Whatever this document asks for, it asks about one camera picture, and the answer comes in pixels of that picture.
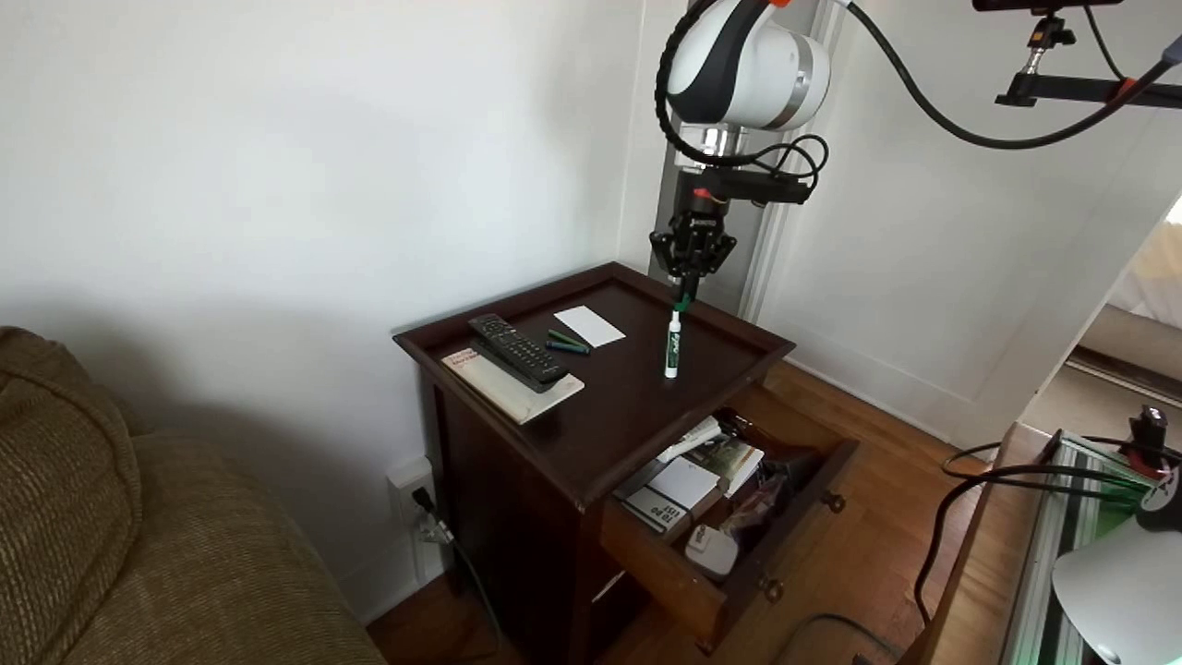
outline remote control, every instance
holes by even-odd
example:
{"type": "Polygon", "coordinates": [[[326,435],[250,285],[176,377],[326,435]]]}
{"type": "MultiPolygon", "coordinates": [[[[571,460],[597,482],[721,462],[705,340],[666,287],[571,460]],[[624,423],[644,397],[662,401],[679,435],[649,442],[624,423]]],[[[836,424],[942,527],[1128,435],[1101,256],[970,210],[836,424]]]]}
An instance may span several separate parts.
{"type": "Polygon", "coordinates": [[[470,327],[478,334],[474,346],[537,392],[547,392],[570,372],[543,344],[537,344],[498,314],[470,318],[470,327]]]}

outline drawer handle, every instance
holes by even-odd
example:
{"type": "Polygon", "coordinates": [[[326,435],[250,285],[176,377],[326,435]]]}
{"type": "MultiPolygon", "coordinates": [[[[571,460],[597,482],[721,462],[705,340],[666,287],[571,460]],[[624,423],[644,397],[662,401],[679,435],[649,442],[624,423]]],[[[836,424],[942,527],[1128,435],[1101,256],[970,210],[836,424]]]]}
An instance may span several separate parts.
{"type": "Polygon", "coordinates": [[[827,490],[827,497],[824,497],[824,506],[827,506],[830,515],[842,515],[842,510],[846,510],[846,500],[836,497],[836,490],[827,490]]]}
{"type": "Polygon", "coordinates": [[[780,579],[763,579],[763,598],[774,607],[783,598],[780,579]]]}

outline wooden cabinet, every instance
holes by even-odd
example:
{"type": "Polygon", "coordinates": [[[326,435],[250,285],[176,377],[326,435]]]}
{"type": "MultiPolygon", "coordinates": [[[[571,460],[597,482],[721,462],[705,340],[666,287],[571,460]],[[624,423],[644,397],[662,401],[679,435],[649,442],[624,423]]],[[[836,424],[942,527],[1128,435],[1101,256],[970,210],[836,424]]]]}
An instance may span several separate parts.
{"type": "MultiPolygon", "coordinates": [[[[827,447],[763,538],[744,552],[737,569],[728,579],[700,578],[679,545],[629,517],[613,487],[693,423],[737,402],[790,344],[699,303],[684,320],[679,380],[666,380],[670,308],[672,287],[624,266],[597,266],[395,338],[421,365],[441,506],[533,660],[588,660],[629,618],[635,590],[679,618],[700,646],[716,642],[763,583],[790,526],[816,506],[853,452],[853,442],[827,447]],[[491,311],[543,338],[566,308],[597,311],[624,329],[624,340],[570,360],[588,389],[533,424],[515,424],[441,362],[474,340],[474,314],[491,311]]],[[[756,442],[790,447],[790,435],[762,431],[756,442]]]]}

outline small bottle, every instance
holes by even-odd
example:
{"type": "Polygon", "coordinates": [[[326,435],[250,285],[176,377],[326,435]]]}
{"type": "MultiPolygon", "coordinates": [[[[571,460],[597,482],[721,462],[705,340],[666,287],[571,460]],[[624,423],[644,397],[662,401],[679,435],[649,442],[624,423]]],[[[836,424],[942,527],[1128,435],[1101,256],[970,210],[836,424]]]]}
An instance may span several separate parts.
{"type": "Polygon", "coordinates": [[[679,372],[679,311],[672,311],[670,334],[666,334],[666,380],[676,380],[676,372],[679,372]]]}

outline nightstand drawer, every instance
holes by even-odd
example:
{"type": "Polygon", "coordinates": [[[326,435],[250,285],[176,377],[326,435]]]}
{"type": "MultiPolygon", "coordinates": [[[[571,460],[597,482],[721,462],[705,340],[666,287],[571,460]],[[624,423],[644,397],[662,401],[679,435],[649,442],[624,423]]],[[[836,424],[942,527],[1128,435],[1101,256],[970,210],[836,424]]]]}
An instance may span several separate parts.
{"type": "MultiPolygon", "coordinates": [[[[728,578],[716,579],[684,556],[687,534],[670,538],[629,515],[622,500],[606,500],[597,526],[601,552],[708,650],[728,637],[746,602],[772,579],[772,569],[790,545],[794,526],[808,510],[816,510],[819,500],[827,500],[830,485],[858,452],[858,442],[816,447],[762,428],[746,428],[744,440],[763,447],[768,460],[804,455],[808,474],[790,485],[756,537],[744,538],[737,563],[728,578]]],[[[721,526],[744,500],[746,490],[713,506],[699,526],[721,526]]]]}

